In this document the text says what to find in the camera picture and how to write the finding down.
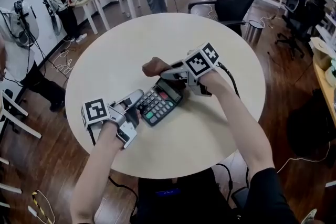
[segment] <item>round white table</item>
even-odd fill
[[[148,90],[158,77],[141,66],[153,56],[173,63],[210,42],[235,78],[240,97],[258,121],[265,101],[265,78],[257,56],[235,32],[208,18],[182,13],[143,16],[109,30],[80,56],[66,91],[66,112],[73,134],[90,153],[93,144],[81,118],[83,102],[103,97],[119,101],[136,89]],[[230,78],[218,70],[231,84]],[[176,178],[205,170],[236,150],[217,99],[185,97],[155,127],[141,120],[132,144],[112,169],[143,178]]]

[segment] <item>wooden floor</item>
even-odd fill
[[[141,1],[142,7],[137,9],[137,14],[139,16],[149,14],[145,0]],[[189,2],[202,0],[176,1],[179,11],[186,12]],[[210,11],[209,6],[202,6],[195,8],[193,13],[207,16]],[[169,0],[169,12],[175,12],[173,0]],[[255,1],[247,14],[247,19],[259,20],[261,17],[270,17],[276,13],[277,9],[273,6]],[[125,14],[121,14],[119,5],[106,8],[106,17],[111,27],[128,20]],[[76,63],[83,51],[105,32],[100,16],[95,16],[93,20],[99,33],[94,35],[90,25],[84,24],[81,31],[88,33],[88,38],[80,45],[71,45],[72,51],[67,58],[72,59],[72,65]],[[265,107],[259,123],[271,142],[277,169],[288,158],[295,157],[286,139],[288,114],[293,109],[301,107],[311,97],[312,90],[319,87],[312,66],[296,82],[312,59],[305,49],[306,56],[303,59],[298,57],[291,61],[288,48],[274,44],[278,32],[289,34],[284,22],[279,19],[268,22],[258,46],[254,48],[264,71],[267,86]],[[51,61],[56,59],[65,46],[66,44],[54,54]],[[55,64],[64,65],[65,62],[65,58],[58,58]],[[46,69],[48,79],[66,86],[66,78],[61,73],[52,69],[48,63]],[[76,141],[62,113],[51,113],[48,101],[29,90],[23,97],[28,101],[22,105],[29,112],[26,123],[40,132],[43,137],[38,140],[24,131],[16,134],[10,127],[5,131],[0,145],[1,157],[8,159],[10,165],[1,164],[3,167],[1,183],[23,190],[22,195],[2,191],[4,199],[12,207],[8,212],[9,219],[11,223],[38,223],[38,220],[28,212],[27,206],[34,207],[31,194],[39,189],[48,197],[56,216],[56,223],[71,223],[69,201],[88,154]],[[321,155],[325,154],[326,150],[327,148],[323,148]],[[234,189],[243,187],[246,166],[239,152],[234,153],[223,163],[230,168]],[[214,167],[214,171],[223,194],[227,195],[226,171],[219,166]],[[324,163],[291,161],[279,175],[289,205],[300,221],[313,208],[318,208],[318,216],[322,218],[330,206],[331,198],[336,197],[335,188],[327,190],[324,188],[326,182],[336,180],[336,169],[328,169]],[[116,182],[137,188],[137,179],[134,177],[113,171],[111,176]],[[46,202],[41,200],[39,203],[48,212]],[[129,191],[108,183],[96,214],[96,222],[99,224],[128,223],[133,204],[134,197]]]

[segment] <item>green button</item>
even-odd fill
[[[147,118],[147,119],[150,119],[152,116],[153,116],[153,113],[152,113],[152,112],[149,112],[149,113],[146,115],[146,118]]]

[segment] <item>sneaker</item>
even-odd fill
[[[56,103],[56,104],[51,104],[49,109],[50,109],[51,112],[57,112],[64,107],[65,107],[65,101],[61,101],[61,102]]]
[[[310,213],[305,217],[301,224],[308,224],[311,220],[314,220],[317,209],[311,210]]]
[[[80,35],[80,36],[76,39],[76,42],[77,42],[77,43],[80,43],[80,42],[81,42],[83,39],[85,39],[87,36],[88,36],[88,34]]]

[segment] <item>red button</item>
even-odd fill
[[[161,96],[164,100],[168,99],[168,95],[165,94],[164,92],[160,92],[160,96]]]

